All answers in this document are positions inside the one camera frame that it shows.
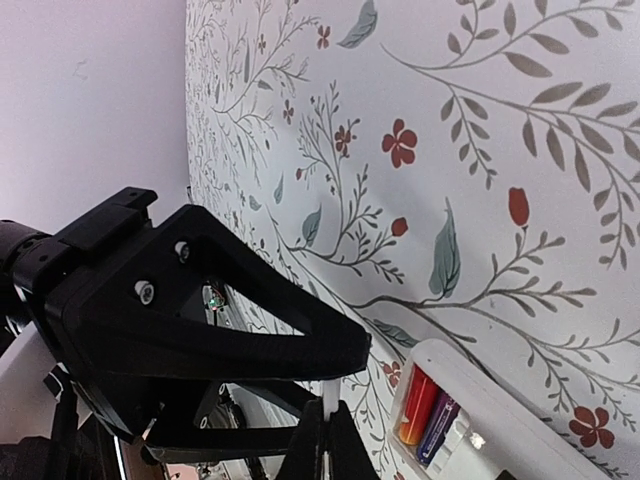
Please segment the white red remote control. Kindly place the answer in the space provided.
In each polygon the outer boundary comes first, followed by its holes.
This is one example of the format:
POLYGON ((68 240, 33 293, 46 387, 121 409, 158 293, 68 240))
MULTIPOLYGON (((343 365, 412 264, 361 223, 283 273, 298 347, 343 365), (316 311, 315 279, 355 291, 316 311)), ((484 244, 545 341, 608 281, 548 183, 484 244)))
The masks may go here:
POLYGON ((442 340, 415 346, 392 404, 387 439, 420 479, 604 479, 606 475, 501 386, 442 340), (412 370, 417 367, 461 407, 429 465, 399 438, 412 370))

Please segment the purple blue battery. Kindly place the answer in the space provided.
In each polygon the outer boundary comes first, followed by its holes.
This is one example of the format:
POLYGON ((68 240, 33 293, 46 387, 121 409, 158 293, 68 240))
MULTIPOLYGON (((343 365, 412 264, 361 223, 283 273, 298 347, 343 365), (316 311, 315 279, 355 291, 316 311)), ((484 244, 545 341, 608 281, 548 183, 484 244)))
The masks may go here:
POLYGON ((434 459, 459 411, 460 405, 447 392, 441 391, 416 450, 422 465, 427 466, 434 459))

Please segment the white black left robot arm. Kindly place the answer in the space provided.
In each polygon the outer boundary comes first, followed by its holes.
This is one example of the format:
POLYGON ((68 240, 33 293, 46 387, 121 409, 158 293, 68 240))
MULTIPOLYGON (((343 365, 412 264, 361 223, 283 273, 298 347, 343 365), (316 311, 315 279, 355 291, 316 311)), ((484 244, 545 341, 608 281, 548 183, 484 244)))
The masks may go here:
POLYGON ((370 335, 294 285, 205 208, 160 225, 128 187, 60 232, 1 224, 1 312, 43 336, 106 429, 147 459, 281 455, 290 427, 204 430, 208 393, 235 383, 299 415, 305 381, 362 371, 370 335))

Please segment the white battery cover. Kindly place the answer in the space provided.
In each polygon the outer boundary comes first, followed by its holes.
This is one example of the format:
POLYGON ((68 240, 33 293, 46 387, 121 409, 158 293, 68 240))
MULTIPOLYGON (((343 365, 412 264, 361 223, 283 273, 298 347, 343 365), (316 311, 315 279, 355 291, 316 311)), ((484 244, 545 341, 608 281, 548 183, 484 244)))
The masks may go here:
POLYGON ((323 415, 324 415, 324 440, 323 440, 323 456, 322 456, 322 470, 321 478, 330 479, 330 454, 328 450, 328 434, 329 434, 329 422, 331 415, 339 409, 340 401, 340 389, 341 380, 334 379, 324 381, 322 384, 322 400, 323 400, 323 415))

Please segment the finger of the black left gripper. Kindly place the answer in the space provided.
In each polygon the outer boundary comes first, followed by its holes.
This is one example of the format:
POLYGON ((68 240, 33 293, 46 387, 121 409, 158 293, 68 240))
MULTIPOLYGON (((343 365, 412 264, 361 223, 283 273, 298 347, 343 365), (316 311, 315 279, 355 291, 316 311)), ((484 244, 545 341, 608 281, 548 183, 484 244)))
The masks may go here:
POLYGON ((205 463, 283 455, 294 426, 251 427, 219 381, 187 381, 163 401, 144 440, 161 463, 205 463))

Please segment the orange red battery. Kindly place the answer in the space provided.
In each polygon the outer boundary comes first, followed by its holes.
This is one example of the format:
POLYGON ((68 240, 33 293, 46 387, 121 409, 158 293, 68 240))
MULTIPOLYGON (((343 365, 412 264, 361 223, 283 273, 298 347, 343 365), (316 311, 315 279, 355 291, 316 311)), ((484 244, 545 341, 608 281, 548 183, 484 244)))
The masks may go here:
POLYGON ((438 395, 438 385, 423 370, 414 366, 398 428, 402 443, 409 446, 419 443, 438 395))

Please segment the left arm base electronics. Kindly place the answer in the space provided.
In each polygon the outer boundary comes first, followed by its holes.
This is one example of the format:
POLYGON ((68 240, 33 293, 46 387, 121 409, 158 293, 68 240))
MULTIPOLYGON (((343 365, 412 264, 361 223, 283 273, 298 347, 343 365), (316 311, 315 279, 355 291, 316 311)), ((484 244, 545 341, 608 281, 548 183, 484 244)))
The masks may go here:
POLYGON ((202 286, 202 301, 209 325, 230 328, 229 299, 225 285, 220 281, 207 281, 202 286))

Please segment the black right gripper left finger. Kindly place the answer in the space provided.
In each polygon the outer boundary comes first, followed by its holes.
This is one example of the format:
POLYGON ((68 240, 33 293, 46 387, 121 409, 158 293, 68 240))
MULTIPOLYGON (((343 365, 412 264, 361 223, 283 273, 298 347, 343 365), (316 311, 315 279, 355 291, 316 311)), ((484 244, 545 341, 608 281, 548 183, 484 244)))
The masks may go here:
POLYGON ((305 404, 279 470, 279 480, 319 480, 323 476, 325 418, 321 399, 305 404))

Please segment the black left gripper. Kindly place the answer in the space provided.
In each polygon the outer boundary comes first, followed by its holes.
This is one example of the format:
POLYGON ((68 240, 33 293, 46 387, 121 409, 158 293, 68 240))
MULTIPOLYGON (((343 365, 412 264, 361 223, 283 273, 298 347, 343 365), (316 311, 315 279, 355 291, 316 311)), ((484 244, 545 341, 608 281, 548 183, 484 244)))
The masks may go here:
POLYGON ((12 226, 13 310, 32 318, 113 433, 140 436, 173 383, 332 380, 365 368, 361 325, 200 206, 153 226, 155 199, 125 188, 55 235, 12 226))

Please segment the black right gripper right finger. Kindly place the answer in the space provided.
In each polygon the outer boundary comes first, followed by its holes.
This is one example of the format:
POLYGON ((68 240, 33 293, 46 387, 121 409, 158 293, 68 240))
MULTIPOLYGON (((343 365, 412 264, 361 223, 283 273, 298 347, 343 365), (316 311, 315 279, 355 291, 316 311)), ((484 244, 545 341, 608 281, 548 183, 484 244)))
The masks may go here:
POLYGON ((328 475, 334 480, 379 480, 347 404, 340 400, 327 427, 328 475))

